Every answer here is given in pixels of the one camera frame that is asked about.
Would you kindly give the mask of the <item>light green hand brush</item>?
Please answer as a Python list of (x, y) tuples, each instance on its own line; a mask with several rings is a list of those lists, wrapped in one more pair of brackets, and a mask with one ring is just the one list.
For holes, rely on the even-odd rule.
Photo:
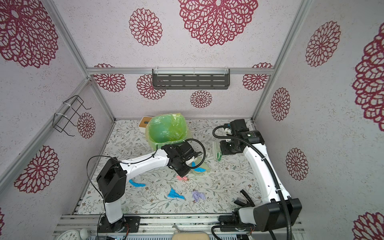
[(221, 145), (218, 141), (213, 141), (213, 156), (217, 162), (220, 162), (222, 159)]

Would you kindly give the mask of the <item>blue green paper scrap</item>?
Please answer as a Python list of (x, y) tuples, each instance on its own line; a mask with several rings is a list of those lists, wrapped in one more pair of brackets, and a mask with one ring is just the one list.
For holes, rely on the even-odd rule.
[(207, 170), (204, 169), (204, 168), (195, 168), (195, 166), (196, 166), (195, 162), (192, 162), (192, 163), (191, 163), (191, 167), (194, 167), (194, 168), (193, 168), (193, 171), (196, 172), (196, 173), (204, 173), (204, 172), (207, 171)]

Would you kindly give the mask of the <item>light green dustpan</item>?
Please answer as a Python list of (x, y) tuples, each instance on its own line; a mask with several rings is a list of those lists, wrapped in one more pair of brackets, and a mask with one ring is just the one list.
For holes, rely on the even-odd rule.
[(211, 168), (206, 163), (203, 163), (198, 168), (192, 169), (192, 173), (194, 175), (202, 175), (208, 173), (210, 170)]

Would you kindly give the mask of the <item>green bin with bag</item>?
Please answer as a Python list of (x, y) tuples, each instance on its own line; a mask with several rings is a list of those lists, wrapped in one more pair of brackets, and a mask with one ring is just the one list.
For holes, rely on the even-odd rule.
[(181, 143), (192, 138), (185, 117), (180, 114), (164, 114), (152, 118), (146, 126), (146, 139), (153, 151), (164, 145)]

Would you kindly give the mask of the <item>purple paper scrap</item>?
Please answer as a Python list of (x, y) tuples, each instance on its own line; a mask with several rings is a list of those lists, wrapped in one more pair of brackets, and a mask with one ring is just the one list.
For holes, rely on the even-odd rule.
[(200, 200), (205, 201), (207, 199), (206, 195), (204, 193), (201, 193), (197, 190), (192, 192), (192, 196), (193, 196), (193, 199), (196, 203), (198, 203)]

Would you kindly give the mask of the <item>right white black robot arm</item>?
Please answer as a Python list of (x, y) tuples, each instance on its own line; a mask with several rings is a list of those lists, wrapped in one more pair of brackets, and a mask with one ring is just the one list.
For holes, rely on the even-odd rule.
[(269, 158), (267, 146), (261, 133), (249, 130), (244, 119), (238, 119), (213, 130), (213, 136), (220, 140), (221, 153), (224, 156), (243, 154), (248, 160), (258, 181), (262, 204), (256, 206), (244, 191), (246, 199), (235, 200), (238, 206), (230, 217), (220, 216), (222, 231), (246, 231), (272, 233), (285, 228), (287, 239), (292, 239), (293, 225), (301, 210), (298, 198), (292, 198), (280, 181)]

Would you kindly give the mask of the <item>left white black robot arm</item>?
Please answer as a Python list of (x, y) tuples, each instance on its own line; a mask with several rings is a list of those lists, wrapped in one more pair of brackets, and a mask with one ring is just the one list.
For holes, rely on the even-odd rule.
[(199, 168), (205, 161), (206, 148), (196, 139), (164, 145), (150, 154), (130, 160), (109, 157), (99, 175), (97, 184), (105, 205), (105, 219), (110, 225), (124, 223), (121, 198), (126, 183), (143, 173), (156, 168), (169, 167), (179, 177)]

